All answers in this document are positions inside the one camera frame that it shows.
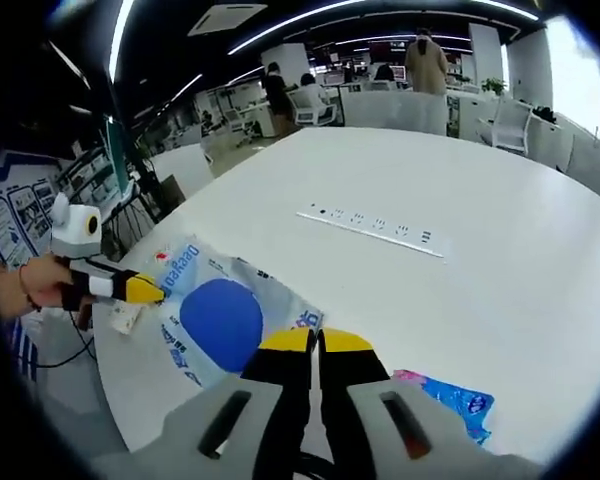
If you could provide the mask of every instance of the white table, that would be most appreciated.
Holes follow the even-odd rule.
[[[324,202],[428,226],[446,261],[295,215]],[[600,396],[600,197],[532,161],[413,132],[308,128],[181,205],[125,259],[189,233],[271,273],[411,369],[496,401],[486,446],[546,462]],[[196,393],[159,325],[94,310],[106,395],[131,450]]]

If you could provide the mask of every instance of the power strip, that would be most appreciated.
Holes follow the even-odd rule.
[[[434,257],[444,258],[448,242],[441,235],[406,222],[393,222],[377,215],[331,208],[312,203],[297,215],[351,232],[361,233]]]

